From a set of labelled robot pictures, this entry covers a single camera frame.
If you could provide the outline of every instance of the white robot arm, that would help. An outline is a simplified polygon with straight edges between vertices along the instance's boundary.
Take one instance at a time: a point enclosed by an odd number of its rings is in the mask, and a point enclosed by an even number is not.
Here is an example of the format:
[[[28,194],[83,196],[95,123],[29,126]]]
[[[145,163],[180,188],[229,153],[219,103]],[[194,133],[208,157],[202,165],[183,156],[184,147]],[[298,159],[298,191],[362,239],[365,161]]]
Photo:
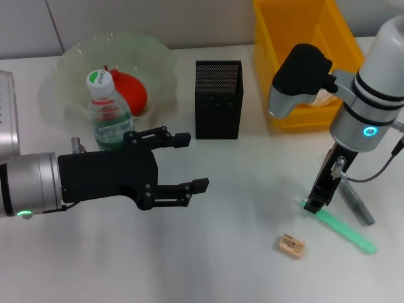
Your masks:
[[[386,4],[404,14],[403,0],[389,0]],[[375,149],[389,128],[404,130],[403,124],[396,121],[404,106],[404,16],[397,16],[380,28],[356,74],[342,70],[328,74],[331,65],[315,46],[296,45],[274,76],[268,100],[269,112],[281,118],[297,104],[312,103],[321,88],[344,102],[330,126],[336,143],[327,154],[305,205],[313,213],[330,203],[341,181],[338,176],[345,176],[359,152]],[[392,157],[403,146],[400,140]]]

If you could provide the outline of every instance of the white tabletop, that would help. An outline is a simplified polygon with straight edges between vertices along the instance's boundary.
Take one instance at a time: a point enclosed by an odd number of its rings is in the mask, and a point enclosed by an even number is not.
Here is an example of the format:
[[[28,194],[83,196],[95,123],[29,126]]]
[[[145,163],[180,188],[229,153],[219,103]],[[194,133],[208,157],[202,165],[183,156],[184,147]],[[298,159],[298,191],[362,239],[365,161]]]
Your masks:
[[[367,49],[369,41],[360,41]],[[240,59],[244,99],[236,141],[195,141],[155,151],[159,183],[209,177],[188,208],[139,211],[128,198],[86,201],[64,213],[0,220],[1,302],[402,302],[403,155],[375,181],[355,185],[376,219],[362,227],[338,193],[325,208],[378,246],[368,256],[297,206],[332,146],[327,132],[270,136],[253,67],[253,47],[175,50],[178,106],[136,125],[194,136],[195,60]],[[41,82],[57,57],[0,61],[17,91],[22,153],[70,153],[80,133],[42,122]],[[373,175],[401,135],[357,157],[352,177]],[[283,233],[307,242],[294,260],[276,249]]]

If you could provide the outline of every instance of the yellow plastic bin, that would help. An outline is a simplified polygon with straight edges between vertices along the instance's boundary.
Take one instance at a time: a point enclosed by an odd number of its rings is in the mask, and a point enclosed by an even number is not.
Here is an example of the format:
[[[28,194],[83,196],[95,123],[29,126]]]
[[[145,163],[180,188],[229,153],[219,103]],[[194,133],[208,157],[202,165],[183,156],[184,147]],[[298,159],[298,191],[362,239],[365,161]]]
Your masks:
[[[331,71],[358,71],[363,54],[334,0],[254,0],[254,9],[254,62],[269,127],[293,133],[328,129],[340,99],[322,107],[298,105],[288,117],[277,119],[268,112],[268,92],[275,73],[299,43],[318,47],[333,61]]]

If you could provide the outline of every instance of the white bottle cap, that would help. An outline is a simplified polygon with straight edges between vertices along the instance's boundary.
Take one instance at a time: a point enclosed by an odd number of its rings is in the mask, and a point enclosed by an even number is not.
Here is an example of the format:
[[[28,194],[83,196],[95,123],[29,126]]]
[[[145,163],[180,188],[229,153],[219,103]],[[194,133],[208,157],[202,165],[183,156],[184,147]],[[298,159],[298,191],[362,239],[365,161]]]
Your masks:
[[[98,69],[87,76],[87,87],[93,98],[109,96],[115,89],[114,80],[108,71]]]

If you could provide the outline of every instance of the pen holder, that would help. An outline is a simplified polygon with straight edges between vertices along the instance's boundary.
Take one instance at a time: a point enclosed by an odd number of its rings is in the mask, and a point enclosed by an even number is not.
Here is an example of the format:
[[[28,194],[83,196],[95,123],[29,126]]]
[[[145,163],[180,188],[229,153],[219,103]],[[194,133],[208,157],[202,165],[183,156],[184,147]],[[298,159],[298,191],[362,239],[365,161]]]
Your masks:
[[[196,139],[237,139],[243,94],[241,61],[196,61]]]

